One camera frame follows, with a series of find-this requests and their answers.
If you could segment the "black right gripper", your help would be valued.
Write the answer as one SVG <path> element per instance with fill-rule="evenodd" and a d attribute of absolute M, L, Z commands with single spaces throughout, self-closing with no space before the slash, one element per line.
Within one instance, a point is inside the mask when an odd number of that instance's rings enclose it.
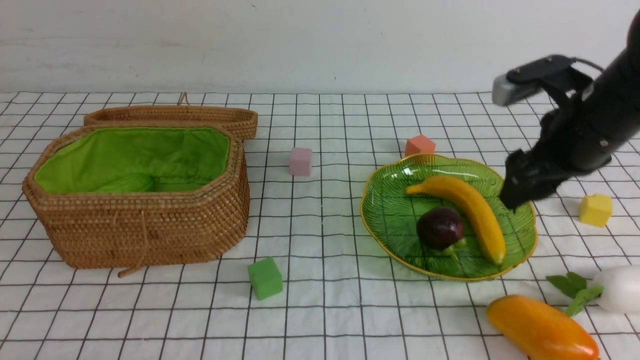
<path fill-rule="evenodd" d="M 569 178 L 594 173 L 611 162 L 599 137 L 578 125 L 568 111 L 547 112 L 540 126 L 540 137 L 530 150 L 517 149 L 506 157 L 499 199 L 509 210 L 546 199 Z"/>

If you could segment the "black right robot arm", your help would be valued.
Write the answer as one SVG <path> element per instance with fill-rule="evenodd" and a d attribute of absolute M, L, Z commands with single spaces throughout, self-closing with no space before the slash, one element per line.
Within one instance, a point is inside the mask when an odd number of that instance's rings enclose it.
<path fill-rule="evenodd" d="M 507 107 L 546 92 L 557 107 L 542 117 L 528 151 L 505 160 L 499 199 L 509 210 L 546 199 L 573 177 L 611 162 L 613 153 L 640 129 L 640 16 L 635 14 L 624 50 L 592 79 L 574 68 L 578 57 L 553 54 L 497 76 L 494 105 Z"/>

